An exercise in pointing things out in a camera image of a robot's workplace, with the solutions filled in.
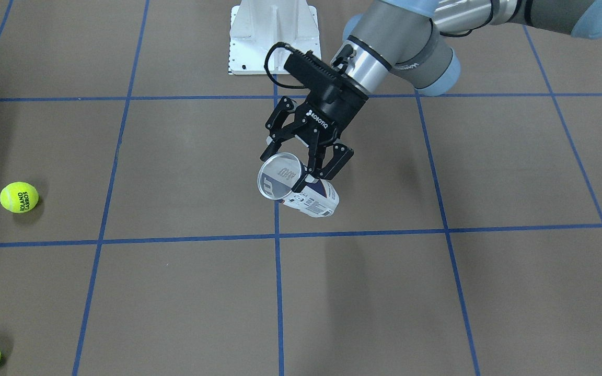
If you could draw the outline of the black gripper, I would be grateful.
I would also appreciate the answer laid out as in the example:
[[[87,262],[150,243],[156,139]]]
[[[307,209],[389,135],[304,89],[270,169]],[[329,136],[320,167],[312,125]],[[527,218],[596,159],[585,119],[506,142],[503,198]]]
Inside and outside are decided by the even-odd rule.
[[[368,95],[349,78],[299,78],[309,90],[303,104],[281,98],[265,122],[269,135],[260,160],[278,153],[282,143],[297,138],[308,147],[308,163],[292,192],[300,193],[308,182],[332,180],[354,156],[353,148],[338,142],[344,129],[368,100]]]

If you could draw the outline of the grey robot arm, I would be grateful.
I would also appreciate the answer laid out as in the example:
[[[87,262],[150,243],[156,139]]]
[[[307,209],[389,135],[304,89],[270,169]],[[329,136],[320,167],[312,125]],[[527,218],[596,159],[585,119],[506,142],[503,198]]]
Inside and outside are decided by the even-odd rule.
[[[262,168],[283,167],[280,183],[301,192],[331,180],[353,156],[345,128],[389,74],[425,96],[458,81],[458,54],[446,42],[489,25],[516,23],[574,38],[602,38],[602,1],[374,1],[346,24],[330,63],[278,41],[267,52],[289,52],[285,70],[308,90],[303,103],[283,96],[265,126]]]

